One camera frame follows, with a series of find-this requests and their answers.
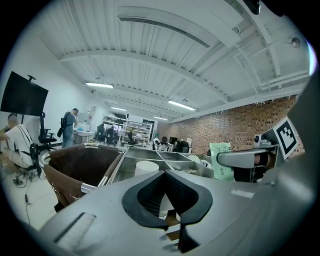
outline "brick wall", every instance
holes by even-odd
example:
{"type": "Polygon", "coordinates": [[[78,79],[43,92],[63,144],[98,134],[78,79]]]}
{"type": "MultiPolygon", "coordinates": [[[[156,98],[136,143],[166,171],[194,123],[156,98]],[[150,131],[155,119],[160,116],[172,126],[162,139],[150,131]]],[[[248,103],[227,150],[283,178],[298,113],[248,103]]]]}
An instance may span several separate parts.
{"type": "MultiPolygon", "coordinates": [[[[296,97],[268,100],[264,103],[251,104],[216,112],[171,124],[158,124],[159,137],[170,136],[192,138],[192,152],[206,153],[209,143],[230,142],[232,151],[252,149],[254,137],[264,133],[283,119],[295,104],[296,97]]],[[[292,156],[304,152],[299,145],[292,156]]]]}

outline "floor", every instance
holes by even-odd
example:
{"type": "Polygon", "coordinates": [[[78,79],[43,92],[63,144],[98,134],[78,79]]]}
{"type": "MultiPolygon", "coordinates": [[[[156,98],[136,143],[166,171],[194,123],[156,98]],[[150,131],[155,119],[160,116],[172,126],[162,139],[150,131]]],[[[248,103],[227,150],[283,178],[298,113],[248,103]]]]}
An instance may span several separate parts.
{"type": "MultiPolygon", "coordinates": [[[[120,150],[128,150],[128,144],[124,146],[117,145],[120,150]]],[[[152,142],[144,149],[152,150],[152,142]]],[[[1,186],[3,187],[6,197],[11,204],[12,210],[16,217],[25,223],[30,223],[35,229],[40,230],[41,227],[56,214],[54,206],[58,203],[57,197],[48,183],[46,177],[39,179],[37,176],[32,182],[29,180],[26,183],[26,178],[23,178],[25,187],[19,188],[13,183],[13,175],[3,164],[0,166],[1,186]],[[25,194],[28,196],[29,205],[26,206],[25,194]]]]}

